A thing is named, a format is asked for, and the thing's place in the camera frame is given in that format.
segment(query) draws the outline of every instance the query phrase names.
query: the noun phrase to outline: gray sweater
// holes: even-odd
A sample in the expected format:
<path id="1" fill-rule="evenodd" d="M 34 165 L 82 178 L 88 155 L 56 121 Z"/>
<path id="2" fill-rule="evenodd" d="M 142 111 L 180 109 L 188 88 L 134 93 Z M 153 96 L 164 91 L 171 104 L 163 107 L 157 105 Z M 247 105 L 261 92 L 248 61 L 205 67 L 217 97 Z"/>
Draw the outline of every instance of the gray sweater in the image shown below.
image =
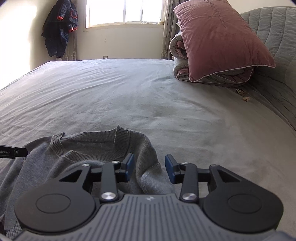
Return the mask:
<path id="1" fill-rule="evenodd" d="M 83 163 L 93 168 L 112 160 L 122 161 L 127 153 L 135 155 L 136 165 L 129 183 L 118 183 L 119 195 L 175 193 L 162 171 L 156 152 L 142 133 L 120 126 L 111 131 L 65 133 L 37 139 L 27 145 L 26 158 L 11 159 L 0 172 L 0 221 L 6 236 L 13 239 L 21 232 L 14 214 L 17 198 L 59 174 Z M 98 196 L 100 183 L 94 183 L 92 195 Z"/>

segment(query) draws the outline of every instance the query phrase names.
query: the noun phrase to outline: window frame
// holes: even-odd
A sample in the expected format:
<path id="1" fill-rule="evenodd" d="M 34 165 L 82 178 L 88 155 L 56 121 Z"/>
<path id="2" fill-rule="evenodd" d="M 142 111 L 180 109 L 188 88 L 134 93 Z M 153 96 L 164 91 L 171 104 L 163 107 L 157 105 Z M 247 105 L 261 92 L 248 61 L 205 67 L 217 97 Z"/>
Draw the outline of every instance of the window frame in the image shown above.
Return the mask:
<path id="1" fill-rule="evenodd" d="M 92 0 L 86 0 L 86 26 L 85 28 L 93 28 L 93 27 L 106 27 L 106 26 L 133 26 L 133 25 L 137 25 L 137 26 L 145 26 L 148 27 L 147 25 L 151 26 L 152 25 L 154 27 L 159 26 L 161 28 L 163 28 L 163 22 L 164 22 L 164 15 L 165 15 L 165 3 L 167 2 L 167 0 L 162 0 L 162 9 L 161 9 L 161 14 L 160 14 L 160 22 L 145 22 L 145 21 L 133 21 L 133 22 L 125 22 L 125 18 L 126 18 L 126 0 L 124 0 L 124 7 L 123 7 L 123 19 L 122 22 L 117 22 L 117 23 L 102 23 L 102 24 L 96 24 L 96 25 L 90 25 L 90 5 L 91 5 L 91 1 Z M 144 0 L 142 0 L 142 8 L 141 8 L 141 20 L 142 20 L 142 14 L 143 14 L 143 3 Z"/>

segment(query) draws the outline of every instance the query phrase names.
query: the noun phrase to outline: curtain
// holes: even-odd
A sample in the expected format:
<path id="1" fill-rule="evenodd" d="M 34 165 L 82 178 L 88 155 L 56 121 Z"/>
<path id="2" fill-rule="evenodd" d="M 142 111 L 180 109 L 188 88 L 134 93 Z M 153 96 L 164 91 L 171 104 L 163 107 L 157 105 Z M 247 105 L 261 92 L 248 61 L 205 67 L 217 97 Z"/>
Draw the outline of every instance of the curtain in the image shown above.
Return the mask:
<path id="1" fill-rule="evenodd" d="M 173 37 L 180 31 L 179 27 L 176 25 L 177 17 L 174 14 L 174 8 L 185 2 L 186 0 L 166 0 L 165 6 L 166 14 L 165 14 L 165 22 L 164 22 L 164 30 L 163 30 L 163 46 L 161 51 L 162 59 L 170 59 L 172 60 L 172 55 L 169 50 L 170 42 Z"/>
<path id="2" fill-rule="evenodd" d="M 72 0 L 72 3 L 74 3 L 74 5 L 76 6 L 77 0 Z M 66 47 L 66 51 L 65 51 L 64 56 L 62 57 L 63 61 L 77 60 L 77 57 L 76 57 L 76 50 L 77 50 L 76 32 L 77 32 L 77 30 L 75 30 L 69 34 L 69 40 L 68 40 L 68 44 Z"/>

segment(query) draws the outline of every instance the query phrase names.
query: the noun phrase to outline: folded comforter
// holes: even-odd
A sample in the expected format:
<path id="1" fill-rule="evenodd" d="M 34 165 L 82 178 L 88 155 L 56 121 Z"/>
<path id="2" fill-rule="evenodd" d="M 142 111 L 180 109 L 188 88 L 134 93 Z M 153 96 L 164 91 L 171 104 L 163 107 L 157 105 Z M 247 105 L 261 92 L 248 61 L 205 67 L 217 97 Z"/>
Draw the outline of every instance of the folded comforter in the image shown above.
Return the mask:
<path id="1" fill-rule="evenodd" d="M 174 57 L 173 73 L 175 78 L 179 80 L 190 81 L 188 58 L 181 31 L 178 32 L 170 42 L 170 52 Z M 199 80 L 199 82 L 226 87 L 236 87 L 246 83 L 253 73 L 254 67 L 234 69 L 206 76 Z"/>

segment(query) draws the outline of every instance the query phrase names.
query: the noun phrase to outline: dark blue jacket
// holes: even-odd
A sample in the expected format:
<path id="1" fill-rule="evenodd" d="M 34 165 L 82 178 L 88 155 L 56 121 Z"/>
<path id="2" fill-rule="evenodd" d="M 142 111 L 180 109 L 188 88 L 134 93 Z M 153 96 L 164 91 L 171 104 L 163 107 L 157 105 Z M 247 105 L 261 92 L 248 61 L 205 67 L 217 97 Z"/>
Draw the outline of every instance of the dark blue jacket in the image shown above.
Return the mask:
<path id="1" fill-rule="evenodd" d="M 43 25 L 42 36 L 50 57 L 64 56 L 69 33 L 77 30 L 78 15 L 75 5 L 70 0 L 58 0 L 47 16 Z"/>

